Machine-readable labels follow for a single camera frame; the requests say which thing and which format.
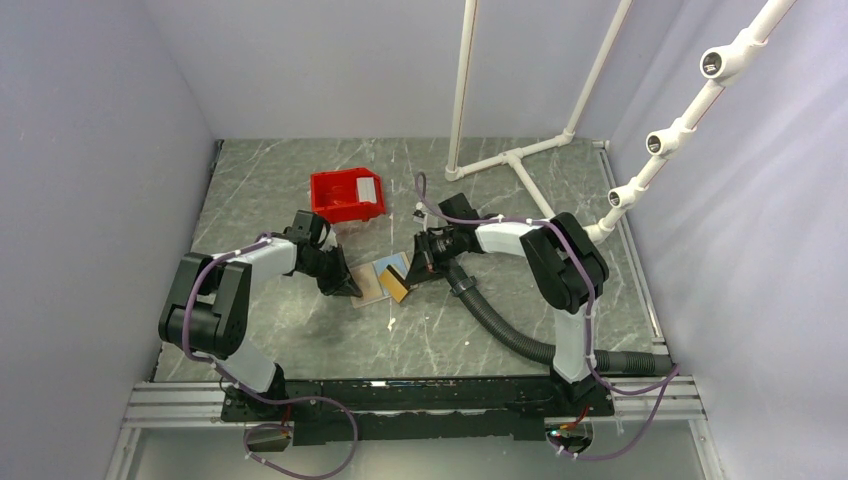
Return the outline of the red plastic bin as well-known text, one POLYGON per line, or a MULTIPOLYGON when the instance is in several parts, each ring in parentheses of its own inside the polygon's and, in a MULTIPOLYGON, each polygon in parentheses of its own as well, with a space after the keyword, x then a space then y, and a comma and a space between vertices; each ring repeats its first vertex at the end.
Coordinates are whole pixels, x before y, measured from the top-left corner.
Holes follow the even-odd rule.
POLYGON ((349 221, 368 222, 387 213, 382 179, 378 174, 364 167, 312 173, 310 196, 311 210, 331 224, 349 221), (357 201, 356 179, 359 177, 377 179, 378 204, 357 201))

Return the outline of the tan leather card holder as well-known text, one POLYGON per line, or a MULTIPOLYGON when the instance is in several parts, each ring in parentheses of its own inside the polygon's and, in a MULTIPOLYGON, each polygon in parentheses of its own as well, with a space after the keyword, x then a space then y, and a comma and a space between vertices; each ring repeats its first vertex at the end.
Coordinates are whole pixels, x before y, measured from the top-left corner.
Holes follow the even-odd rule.
POLYGON ((362 308, 386 299, 401 303, 411 290, 405 283, 409 267, 405 252, 352 267, 353 279, 362 291, 361 297, 351 299, 353 307, 362 308))

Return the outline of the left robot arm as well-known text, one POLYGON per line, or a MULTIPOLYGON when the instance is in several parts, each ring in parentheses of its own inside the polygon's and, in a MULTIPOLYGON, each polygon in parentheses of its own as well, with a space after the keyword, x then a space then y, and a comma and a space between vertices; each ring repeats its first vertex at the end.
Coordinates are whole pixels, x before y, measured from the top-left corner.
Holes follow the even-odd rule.
POLYGON ((325 296, 363 295, 331 223, 299 210, 281 232, 218 254, 189 252, 178 265, 158 323, 160 339, 207 364, 248 394, 264 420, 279 417, 288 394, 283 368, 246 338, 251 296, 266 282, 295 274, 315 280, 325 296))

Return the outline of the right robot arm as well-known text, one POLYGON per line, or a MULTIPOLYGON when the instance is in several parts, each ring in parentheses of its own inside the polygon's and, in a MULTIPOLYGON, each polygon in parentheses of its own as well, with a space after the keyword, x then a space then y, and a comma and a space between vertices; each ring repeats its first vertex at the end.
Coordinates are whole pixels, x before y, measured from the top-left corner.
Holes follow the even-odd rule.
POLYGON ((567 213, 548 220, 506 219, 460 208, 444 210, 442 217, 446 225, 415 235, 405 283, 445 279, 452 295, 496 340, 525 359, 549 366, 563 379, 550 391, 555 409, 564 415, 578 413, 590 399, 583 380, 595 365, 592 315, 609 277, 606 261, 584 229, 567 213), (554 343, 521 333, 497 312, 456 261, 468 252, 526 260, 538 291, 554 311, 554 343))

